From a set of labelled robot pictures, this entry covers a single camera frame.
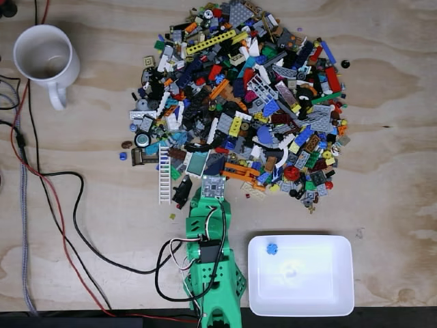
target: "wooden table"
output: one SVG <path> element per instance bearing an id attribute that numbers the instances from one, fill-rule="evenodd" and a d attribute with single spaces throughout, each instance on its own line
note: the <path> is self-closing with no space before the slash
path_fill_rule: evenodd
<path id="1" fill-rule="evenodd" d="M 158 33 L 183 23 L 204 0 L 52 1 L 47 23 L 62 28 L 81 58 L 68 109 L 56 112 L 46 92 L 33 87 L 33 110 L 45 172 L 74 169 L 86 178 L 79 225 L 108 257 L 152 268 L 160 246 L 184 236 L 188 206 L 157 204 L 154 165 L 131 167 L 118 159 L 132 138 L 130 93 L 139 86 L 143 57 L 155 55 Z M 39 1 L 40 11 L 43 1 Z M 240 182 L 227 183 L 233 213 L 229 240 L 246 274 L 251 237 L 265 233 L 329 233 L 347 237 L 354 253 L 357 306 L 437 305 L 436 140 L 437 6 L 434 1 L 266 1 L 281 24 L 327 41 L 344 71 L 352 141 L 340 157 L 335 187 L 310 215 L 286 194 L 246 199 Z M 33 2 L 20 1 L 14 18 L 0 20 L 0 74 L 17 76 L 12 47 L 33 23 Z M 0 118 L 11 119 L 11 113 Z M 35 161 L 29 112 L 23 109 L 28 153 Z M 0 310 L 25 310 L 21 266 L 19 164 L 0 128 Z M 72 207 L 79 190 L 73 177 L 54 178 L 67 232 L 114 308 L 168 308 L 153 275 L 135 275 L 104 263 L 78 238 Z M 61 236 L 39 180 L 29 177 L 30 289 L 39 310 L 96 308 L 68 265 Z M 163 289 L 183 296 L 173 264 Z M 248 306 L 247 292 L 242 306 Z"/>

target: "pile of lego bricks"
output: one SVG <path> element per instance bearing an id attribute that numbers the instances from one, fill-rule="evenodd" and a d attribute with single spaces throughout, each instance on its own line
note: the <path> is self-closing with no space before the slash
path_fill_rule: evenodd
<path id="1" fill-rule="evenodd" d="M 161 146 L 174 180 L 220 174 L 241 180 L 247 197 L 282 191 L 312 213 L 350 140 L 328 45 L 248 1 L 208 3 L 185 21 L 158 36 L 157 65 L 144 58 L 132 165 L 158 163 Z M 173 200 L 181 208 L 187 198 Z"/>

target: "white mug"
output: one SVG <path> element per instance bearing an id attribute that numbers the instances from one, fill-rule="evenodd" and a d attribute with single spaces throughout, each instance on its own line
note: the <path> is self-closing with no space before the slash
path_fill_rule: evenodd
<path id="1" fill-rule="evenodd" d="M 14 63 L 28 79 L 48 89 L 52 106 L 66 108 L 66 88 L 79 75 L 80 63 L 68 36 L 52 25 L 36 25 L 14 45 Z"/>

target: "red wire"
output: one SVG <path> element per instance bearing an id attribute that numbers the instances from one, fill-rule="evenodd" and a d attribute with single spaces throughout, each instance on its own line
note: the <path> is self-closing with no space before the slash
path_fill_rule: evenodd
<path id="1" fill-rule="evenodd" d="M 47 17 L 47 13 L 48 13 L 48 5 L 50 4 L 50 0 L 46 1 L 46 9 L 44 11 L 44 16 L 42 18 L 42 24 L 44 24 L 44 22 L 46 21 L 46 17 Z M 15 145 L 14 145 L 14 139 L 13 139 L 13 134 L 14 134 L 14 127 L 16 126 L 16 121 L 20 115 L 21 109 L 23 108 L 23 104 L 26 98 L 26 94 L 27 94 L 27 89 L 29 87 L 29 80 L 26 83 L 25 89 L 23 91 L 23 96 L 21 97 L 21 104 L 18 107 L 18 110 L 16 112 L 15 118 L 14 118 L 14 123 L 12 124 L 12 128 L 11 128 L 11 133 L 10 133 L 10 141 L 11 141 L 11 146 L 12 149 L 14 151 L 14 154 L 16 156 L 16 158 L 33 174 L 35 174 L 36 176 L 41 177 L 41 179 L 43 179 L 50 187 L 53 196 L 55 197 L 55 201 L 56 201 L 56 205 L 57 205 L 57 209 L 59 211 L 59 216 L 61 218 L 61 226 L 62 226 L 62 244 L 64 246 L 64 253 L 66 255 L 66 258 L 68 260 L 68 262 L 70 263 L 70 265 L 72 266 L 72 268 L 74 269 L 78 279 L 80 280 L 80 282 L 82 283 L 83 287 L 86 289 L 86 291 L 88 292 L 88 294 L 91 296 L 91 298 L 93 299 L 93 301 L 96 303 L 96 305 L 108 316 L 112 316 L 112 317 L 116 317 L 115 314 L 112 314 L 108 311 L 105 310 L 105 308 L 103 307 L 103 305 L 99 302 L 99 300 L 97 299 L 97 297 L 95 296 L 95 294 L 92 292 L 91 289 L 89 289 L 89 287 L 87 286 L 87 284 L 85 283 L 85 281 L 83 280 L 81 274 L 79 273 L 79 270 L 76 268 L 76 266 L 74 265 L 70 254 L 68 253 L 67 250 L 67 244 L 66 244 L 66 225 L 65 225 L 65 221 L 64 221 L 64 214 L 62 213 L 62 208 L 61 208 L 61 202 L 59 201 L 59 198 L 57 196 L 57 192 L 53 186 L 53 184 L 51 183 L 51 181 L 46 178 L 45 176 L 43 176 L 40 172 L 38 172 L 37 170 L 35 170 L 34 168 L 32 168 L 30 165 L 26 164 L 24 162 L 24 160 L 19 156 L 19 154 L 16 151 Z M 170 321 L 178 321 L 181 323 L 197 323 L 197 320 L 184 320 L 184 319 L 176 319 L 176 318 L 167 318 L 164 316 L 147 316 L 145 314 L 128 314 L 128 316 L 142 316 L 144 318 L 153 318 L 153 319 L 163 319 L 163 320 L 170 320 Z"/>

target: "white wire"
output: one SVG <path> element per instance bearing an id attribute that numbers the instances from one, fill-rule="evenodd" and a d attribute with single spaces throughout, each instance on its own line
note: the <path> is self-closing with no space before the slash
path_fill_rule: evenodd
<path id="1" fill-rule="evenodd" d="M 206 217 L 206 220 L 205 220 L 205 234 L 206 234 L 206 238 L 208 239 L 208 240 L 211 240 L 211 238 L 210 238 L 210 234 L 209 234 L 209 232 L 208 232 L 208 224 L 209 224 L 209 222 L 210 222 L 210 218 L 211 218 L 211 216 L 214 214 L 214 212 L 217 210 L 217 207 L 212 207 L 212 206 L 209 206 L 209 208 L 211 208 L 211 211 L 208 213 L 208 216 Z"/>
<path id="2" fill-rule="evenodd" d="M 190 241 L 200 241 L 200 238 L 173 238 L 170 240 L 169 243 L 169 248 L 170 248 L 170 254 L 171 254 L 171 258 L 173 258 L 173 262 L 175 262 L 176 266 L 179 268 L 179 270 L 188 270 L 191 265 L 194 263 L 194 259 L 188 264 L 188 266 L 180 266 L 178 261 L 176 260 L 174 251 L 173 251 L 173 243 L 175 241 L 185 241 L 185 242 L 190 242 Z"/>

